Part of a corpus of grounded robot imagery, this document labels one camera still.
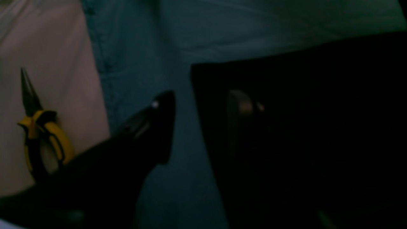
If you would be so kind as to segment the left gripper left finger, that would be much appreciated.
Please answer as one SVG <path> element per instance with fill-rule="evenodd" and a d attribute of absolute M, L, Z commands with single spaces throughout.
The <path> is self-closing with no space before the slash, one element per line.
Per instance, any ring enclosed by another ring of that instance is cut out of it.
<path fill-rule="evenodd" d="M 39 184 L 1 198 L 1 220 L 27 229 L 132 229 L 142 185 L 169 161 L 175 93 L 159 94 L 110 139 Z"/>

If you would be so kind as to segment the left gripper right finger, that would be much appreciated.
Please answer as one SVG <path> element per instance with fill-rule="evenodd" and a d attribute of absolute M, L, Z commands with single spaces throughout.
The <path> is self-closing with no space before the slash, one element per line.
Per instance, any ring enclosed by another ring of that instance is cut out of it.
<path fill-rule="evenodd" d="M 244 229 L 336 229 L 317 206 L 316 176 L 293 146 L 273 131 L 262 103 L 241 90 L 226 102 L 230 180 Z"/>

